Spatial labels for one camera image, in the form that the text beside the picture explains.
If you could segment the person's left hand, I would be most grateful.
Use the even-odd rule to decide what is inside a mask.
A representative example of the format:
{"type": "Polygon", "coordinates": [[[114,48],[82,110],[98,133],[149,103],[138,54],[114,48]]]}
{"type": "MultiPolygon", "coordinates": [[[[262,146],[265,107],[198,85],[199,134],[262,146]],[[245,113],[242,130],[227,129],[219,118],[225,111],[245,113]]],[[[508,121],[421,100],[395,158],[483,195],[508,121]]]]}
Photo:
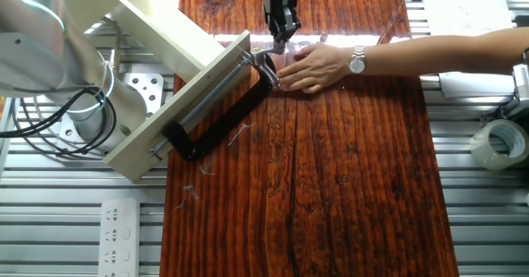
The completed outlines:
{"type": "Polygon", "coordinates": [[[292,64],[277,73],[280,88],[288,92],[317,93],[348,75],[353,53],[353,48],[326,44],[304,47],[293,55],[292,64]]]}

